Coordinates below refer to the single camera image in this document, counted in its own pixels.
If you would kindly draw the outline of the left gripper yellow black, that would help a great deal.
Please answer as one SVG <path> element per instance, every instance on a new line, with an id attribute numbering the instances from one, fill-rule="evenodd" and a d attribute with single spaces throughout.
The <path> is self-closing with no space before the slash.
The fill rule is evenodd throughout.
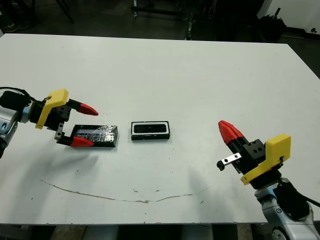
<path id="1" fill-rule="evenodd" d="M 54 139 L 61 145 L 84 148 L 93 147 L 94 142 L 74 136 L 65 136 L 63 132 L 64 123 L 70 118 L 71 108 L 85 115 L 98 116 L 99 113 L 91 106 L 78 102 L 73 99 L 68 99 L 69 92 L 62 88 L 49 93 L 42 101 L 34 101 L 31 111 L 31 122 L 35 124 L 36 129 L 47 129 L 55 131 Z"/>

